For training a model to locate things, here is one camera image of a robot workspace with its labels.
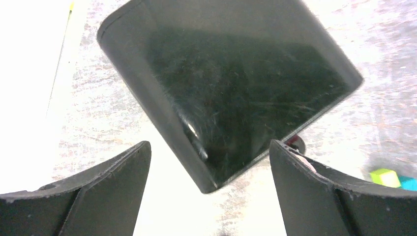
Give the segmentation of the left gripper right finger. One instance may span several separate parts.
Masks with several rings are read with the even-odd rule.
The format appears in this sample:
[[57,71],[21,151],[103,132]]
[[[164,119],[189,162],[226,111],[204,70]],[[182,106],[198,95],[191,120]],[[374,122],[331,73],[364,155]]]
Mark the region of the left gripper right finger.
[[278,140],[269,159],[287,235],[416,235],[415,191],[347,175]]

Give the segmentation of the black makeup organizer box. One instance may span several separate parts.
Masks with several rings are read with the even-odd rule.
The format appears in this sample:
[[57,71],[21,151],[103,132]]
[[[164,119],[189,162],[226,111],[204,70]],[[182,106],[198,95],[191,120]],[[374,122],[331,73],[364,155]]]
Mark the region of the black makeup organizer box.
[[363,81],[300,0],[131,0],[97,41],[204,194]]

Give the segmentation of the pink bottom drawer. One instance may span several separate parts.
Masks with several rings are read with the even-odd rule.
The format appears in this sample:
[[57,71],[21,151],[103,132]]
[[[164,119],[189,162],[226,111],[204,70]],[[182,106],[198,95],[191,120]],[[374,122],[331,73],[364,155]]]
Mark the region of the pink bottom drawer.
[[299,135],[294,135],[290,139],[288,139],[285,144],[292,149],[297,150],[301,154],[306,153],[306,145],[304,140]]

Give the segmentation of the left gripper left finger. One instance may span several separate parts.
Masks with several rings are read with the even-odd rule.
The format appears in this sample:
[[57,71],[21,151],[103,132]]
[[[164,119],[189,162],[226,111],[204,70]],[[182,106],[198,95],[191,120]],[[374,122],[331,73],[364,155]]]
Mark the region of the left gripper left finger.
[[149,174],[151,145],[119,155],[36,191],[2,194],[3,236],[131,236]]

